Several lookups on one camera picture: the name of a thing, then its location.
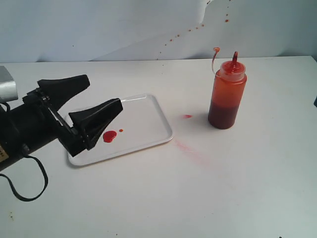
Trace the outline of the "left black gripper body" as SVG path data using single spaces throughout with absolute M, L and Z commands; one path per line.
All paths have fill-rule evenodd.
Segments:
M 58 110 L 80 92 L 82 89 L 36 88 L 23 97 L 24 105 L 34 106 L 42 113 L 44 122 L 54 137 L 58 138 L 72 156 L 84 151 L 86 146 L 79 130 L 69 126 Z

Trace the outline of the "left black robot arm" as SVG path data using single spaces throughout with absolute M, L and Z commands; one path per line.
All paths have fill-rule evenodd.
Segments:
M 0 168 L 3 170 L 55 139 L 71 156 L 91 150 L 106 127 L 123 111 L 119 98 L 69 113 L 69 125 L 58 110 L 90 86 L 87 75 L 39 80 L 38 88 L 23 97 L 23 104 L 0 111 Z

